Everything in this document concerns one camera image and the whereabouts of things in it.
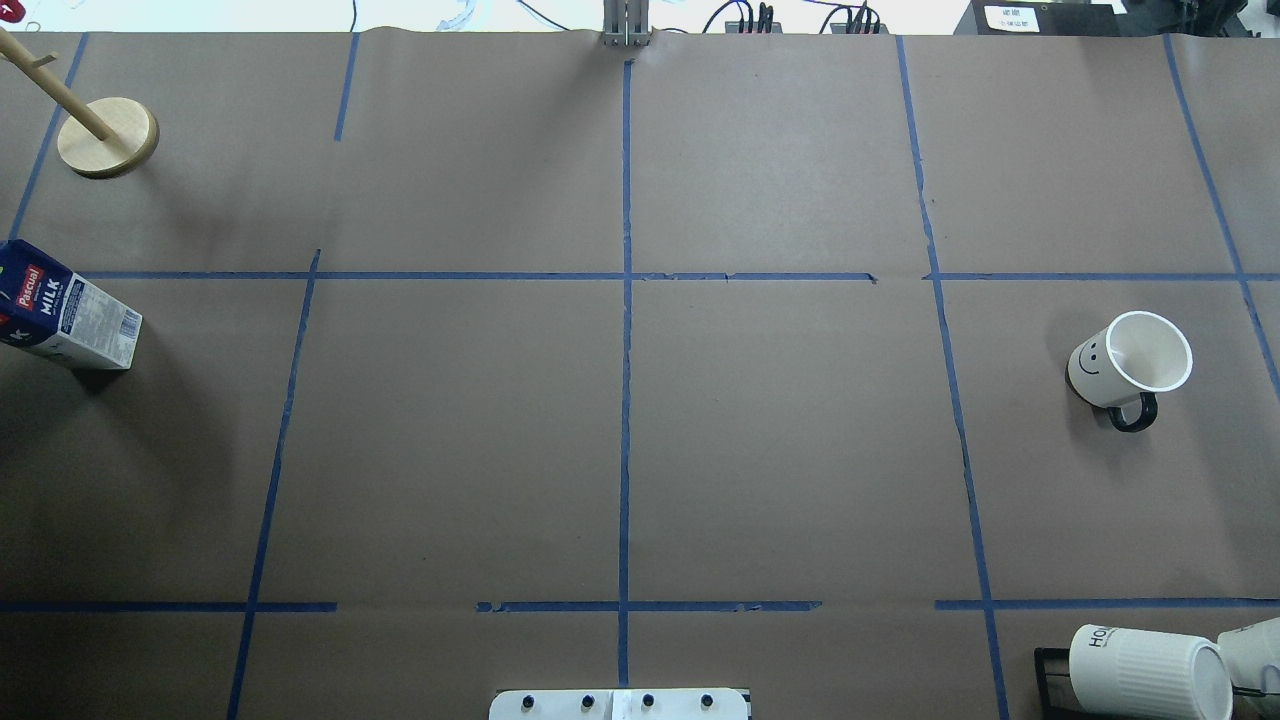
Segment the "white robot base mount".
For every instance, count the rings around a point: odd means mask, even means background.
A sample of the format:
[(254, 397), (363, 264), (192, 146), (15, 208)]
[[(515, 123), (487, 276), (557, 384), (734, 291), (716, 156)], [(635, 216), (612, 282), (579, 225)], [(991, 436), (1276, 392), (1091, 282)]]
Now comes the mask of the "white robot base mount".
[(502, 691), (489, 719), (751, 719), (745, 689), (577, 688)]

